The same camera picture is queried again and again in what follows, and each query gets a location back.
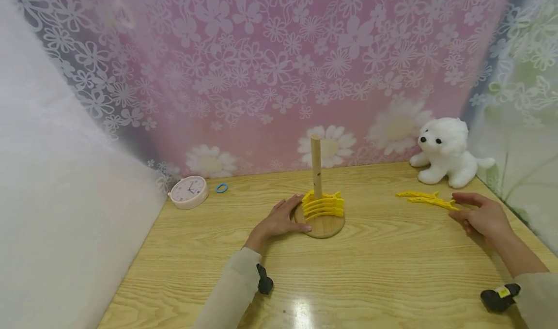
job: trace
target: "wooden table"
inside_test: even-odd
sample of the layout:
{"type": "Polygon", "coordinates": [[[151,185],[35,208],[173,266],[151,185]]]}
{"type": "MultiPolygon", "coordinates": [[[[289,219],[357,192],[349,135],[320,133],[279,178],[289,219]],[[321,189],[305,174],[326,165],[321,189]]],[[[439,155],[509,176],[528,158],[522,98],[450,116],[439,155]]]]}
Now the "wooden table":
{"type": "MultiPolygon", "coordinates": [[[[394,196],[440,191],[407,163],[323,171],[324,192],[341,191],[346,224],[326,240],[290,235],[264,258],[275,288],[256,295],[239,328],[523,328],[517,312],[489,314],[480,292],[509,275],[482,242],[465,235],[443,208],[394,196]]],[[[191,211],[165,204],[100,329],[190,328],[229,257],[280,199],[312,187],[311,172],[210,179],[208,200],[191,211]],[[227,192],[215,193],[226,181],[227,192]]],[[[467,188],[494,195],[478,179],[467,188]]],[[[508,211],[514,230],[547,263],[557,258],[508,211]]]]}

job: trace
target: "stuffed toy dog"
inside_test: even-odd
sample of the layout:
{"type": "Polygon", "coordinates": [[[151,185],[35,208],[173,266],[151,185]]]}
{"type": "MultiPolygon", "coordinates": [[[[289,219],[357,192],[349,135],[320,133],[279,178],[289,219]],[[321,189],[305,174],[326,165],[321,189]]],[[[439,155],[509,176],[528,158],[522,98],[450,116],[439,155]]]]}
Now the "stuffed toy dog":
{"type": "Polygon", "coordinates": [[[458,118],[432,120],[421,129],[418,145],[422,152],[411,157],[412,167],[430,168],[418,174],[419,181],[433,185],[445,175],[453,188],[465,187],[477,174],[477,168],[490,168],[492,158],[478,159],[467,151],[467,124],[458,118]]]}

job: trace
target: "sleeve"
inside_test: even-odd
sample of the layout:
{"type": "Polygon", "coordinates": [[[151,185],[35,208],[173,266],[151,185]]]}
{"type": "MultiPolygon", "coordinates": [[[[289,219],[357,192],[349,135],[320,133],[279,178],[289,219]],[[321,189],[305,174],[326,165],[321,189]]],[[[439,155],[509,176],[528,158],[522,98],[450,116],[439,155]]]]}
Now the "sleeve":
{"type": "Polygon", "coordinates": [[[259,253],[249,248],[242,248],[231,257],[194,329],[235,329],[238,326],[258,291],[260,274],[256,265],[261,259],[259,253]]]}
{"type": "Polygon", "coordinates": [[[526,273],[515,277],[521,287],[514,297],[529,329],[555,329],[558,323],[558,274],[526,273]]]}

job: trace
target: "clock face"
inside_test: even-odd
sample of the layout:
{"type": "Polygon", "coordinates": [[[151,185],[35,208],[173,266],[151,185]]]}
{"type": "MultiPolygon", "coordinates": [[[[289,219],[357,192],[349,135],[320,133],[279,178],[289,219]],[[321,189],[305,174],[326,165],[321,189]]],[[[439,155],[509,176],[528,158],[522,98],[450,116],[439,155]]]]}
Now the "clock face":
{"type": "Polygon", "coordinates": [[[201,177],[182,180],[172,189],[172,199],[177,202],[191,200],[202,192],[203,186],[205,186],[205,180],[201,177]]]}

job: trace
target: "alarm clock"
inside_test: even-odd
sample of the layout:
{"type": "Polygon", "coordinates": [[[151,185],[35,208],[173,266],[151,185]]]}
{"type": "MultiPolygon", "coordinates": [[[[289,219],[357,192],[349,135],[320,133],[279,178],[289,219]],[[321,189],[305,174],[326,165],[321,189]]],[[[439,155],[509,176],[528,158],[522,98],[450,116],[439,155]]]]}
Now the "alarm clock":
{"type": "Polygon", "coordinates": [[[205,179],[195,175],[177,182],[168,195],[177,208],[191,209],[208,198],[209,187],[205,179]]]}

